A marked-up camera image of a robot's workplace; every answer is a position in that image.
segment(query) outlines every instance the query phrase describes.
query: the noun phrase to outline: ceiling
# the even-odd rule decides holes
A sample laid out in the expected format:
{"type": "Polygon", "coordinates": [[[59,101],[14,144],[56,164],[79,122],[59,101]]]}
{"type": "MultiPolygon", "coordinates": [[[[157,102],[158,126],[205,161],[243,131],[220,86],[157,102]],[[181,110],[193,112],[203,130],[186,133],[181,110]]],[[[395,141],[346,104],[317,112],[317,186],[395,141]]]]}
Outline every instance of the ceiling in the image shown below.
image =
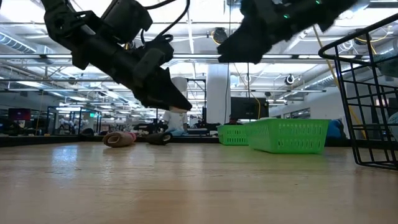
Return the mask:
{"type": "MultiPolygon", "coordinates": [[[[44,10],[37,4],[38,0],[3,0],[0,11],[0,34],[6,34],[8,37],[23,43],[26,46],[36,49],[37,53],[47,54],[69,54],[69,51],[61,45],[55,43],[47,35],[47,30],[44,24],[43,16],[44,10]]],[[[92,10],[98,16],[102,15],[111,0],[72,0],[74,8],[77,11],[92,10]]],[[[144,6],[159,3],[159,0],[140,0],[144,6]]],[[[211,32],[216,27],[223,27],[226,33],[234,32],[243,18],[238,9],[232,10],[229,14],[229,7],[225,6],[224,0],[192,0],[189,10],[189,18],[191,24],[188,24],[188,15],[186,15],[176,26],[174,26],[170,33],[175,36],[172,46],[175,49],[176,59],[169,62],[164,67],[170,67],[172,77],[187,77],[187,78],[203,78],[205,79],[208,73],[208,65],[216,64],[217,44],[211,38],[211,32]],[[198,54],[207,54],[208,57],[197,57],[198,54]]],[[[185,7],[184,0],[177,0],[161,9],[150,11],[150,15],[154,21],[148,32],[146,32],[146,39],[155,37],[160,31],[166,28],[178,16],[176,12],[182,12],[185,7]]],[[[398,12],[397,6],[394,8],[367,8],[355,13],[345,12],[336,21],[335,24],[325,33],[321,33],[320,39],[323,44],[328,44],[334,40],[338,40],[347,34],[371,25],[381,19],[391,16],[398,12]]],[[[378,40],[374,43],[375,49],[383,49],[385,45],[389,44],[396,38],[398,26],[394,23],[387,27],[382,27],[371,33],[373,40],[378,40]]],[[[280,42],[275,44],[268,54],[272,54],[272,59],[264,59],[262,63],[257,65],[245,63],[230,64],[229,68],[231,75],[237,84],[233,87],[235,90],[232,95],[244,96],[245,86],[250,84],[252,89],[258,90],[286,90],[293,88],[302,88],[309,83],[317,83],[330,75],[328,66],[324,60],[320,58],[316,60],[283,60],[283,55],[300,54],[300,55],[316,55],[319,50],[319,44],[312,28],[304,30],[297,34],[292,40],[288,42],[280,42]],[[282,55],[279,60],[275,55],[282,55]],[[284,80],[286,76],[293,75],[296,80],[292,86],[286,86],[284,80]]],[[[345,43],[339,46],[341,54],[356,55],[367,54],[367,48],[357,45],[353,42],[345,43]]],[[[6,45],[0,44],[0,52],[2,54],[21,54],[21,52],[14,50],[6,45]]],[[[69,78],[76,78],[84,80],[93,80],[92,82],[51,82],[43,83],[41,88],[56,88],[56,89],[81,89],[81,92],[56,92],[55,96],[64,99],[65,96],[75,96],[86,98],[86,101],[77,101],[80,103],[87,102],[107,102],[120,103],[112,105],[110,110],[117,114],[117,110],[131,110],[137,111],[136,115],[143,117],[153,116],[152,112],[147,112],[142,108],[136,108],[136,100],[131,92],[122,91],[126,87],[118,85],[114,82],[106,81],[108,76],[99,71],[95,67],[88,67],[82,71],[72,66],[70,58],[52,59],[54,64],[47,65],[39,63],[37,60],[29,59],[7,59],[3,60],[2,73],[0,77],[3,78],[25,78],[27,80],[37,79],[54,79],[67,80],[69,78]],[[84,89],[93,89],[96,91],[84,91],[84,89]],[[120,91],[106,93],[103,95],[99,89],[117,89],[120,91]]],[[[188,91],[188,99],[192,99],[195,108],[200,112],[200,107],[203,104],[204,93],[200,91],[203,84],[190,82],[189,87],[193,91],[188,91]]],[[[21,83],[12,83],[11,88],[35,88],[34,86],[27,86],[21,83]]],[[[315,85],[316,88],[324,88],[321,83],[315,85]]],[[[264,96],[264,93],[254,93],[258,96],[264,96]]],[[[280,99],[281,93],[274,93],[273,98],[280,99]]]]}

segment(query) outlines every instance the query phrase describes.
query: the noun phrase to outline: security camera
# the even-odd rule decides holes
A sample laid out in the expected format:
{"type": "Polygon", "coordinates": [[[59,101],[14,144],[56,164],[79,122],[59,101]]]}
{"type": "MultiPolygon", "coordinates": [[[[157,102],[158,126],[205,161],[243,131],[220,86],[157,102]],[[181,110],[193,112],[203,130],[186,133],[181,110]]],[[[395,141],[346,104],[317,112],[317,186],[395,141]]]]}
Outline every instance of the security camera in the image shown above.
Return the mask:
{"type": "Polygon", "coordinates": [[[286,85],[293,85],[294,83],[294,76],[292,74],[290,74],[289,76],[287,76],[285,78],[285,84],[286,85]]]}

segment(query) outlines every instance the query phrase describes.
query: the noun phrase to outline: black wire basket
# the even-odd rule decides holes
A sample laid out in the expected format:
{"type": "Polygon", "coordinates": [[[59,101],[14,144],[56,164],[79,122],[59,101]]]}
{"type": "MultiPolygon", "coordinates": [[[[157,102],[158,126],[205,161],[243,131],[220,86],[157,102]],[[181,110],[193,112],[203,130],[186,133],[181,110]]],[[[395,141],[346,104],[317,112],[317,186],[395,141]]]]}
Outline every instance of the black wire basket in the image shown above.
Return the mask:
{"type": "Polygon", "coordinates": [[[335,63],[355,163],[361,166],[398,170],[398,87],[391,78],[398,77],[398,47],[377,54],[373,43],[378,40],[370,35],[396,20],[398,14],[330,43],[318,53],[335,63]],[[367,53],[341,55],[341,45],[353,41],[367,53]]]}

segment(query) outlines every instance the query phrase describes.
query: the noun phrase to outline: green plastic basket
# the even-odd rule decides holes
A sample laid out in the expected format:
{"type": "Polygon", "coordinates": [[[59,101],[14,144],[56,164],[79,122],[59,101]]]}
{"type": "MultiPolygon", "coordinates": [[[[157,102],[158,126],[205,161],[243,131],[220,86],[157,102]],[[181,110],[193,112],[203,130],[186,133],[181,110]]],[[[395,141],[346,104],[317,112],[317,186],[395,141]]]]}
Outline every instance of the green plastic basket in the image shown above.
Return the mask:
{"type": "Polygon", "coordinates": [[[318,154],[329,120],[265,119],[245,124],[249,147],[271,153],[318,154]]]}
{"type": "Polygon", "coordinates": [[[247,146],[245,125],[222,125],[217,128],[218,139],[225,146],[247,146]]]}

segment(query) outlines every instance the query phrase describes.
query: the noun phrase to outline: workstation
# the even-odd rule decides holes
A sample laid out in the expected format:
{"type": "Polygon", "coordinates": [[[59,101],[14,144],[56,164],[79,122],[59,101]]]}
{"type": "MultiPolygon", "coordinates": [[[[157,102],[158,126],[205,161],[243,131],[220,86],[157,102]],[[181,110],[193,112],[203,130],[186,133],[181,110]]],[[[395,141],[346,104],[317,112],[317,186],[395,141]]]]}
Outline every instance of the workstation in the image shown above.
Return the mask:
{"type": "Polygon", "coordinates": [[[0,5],[0,223],[398,218],[398,2],[0,5]]]}

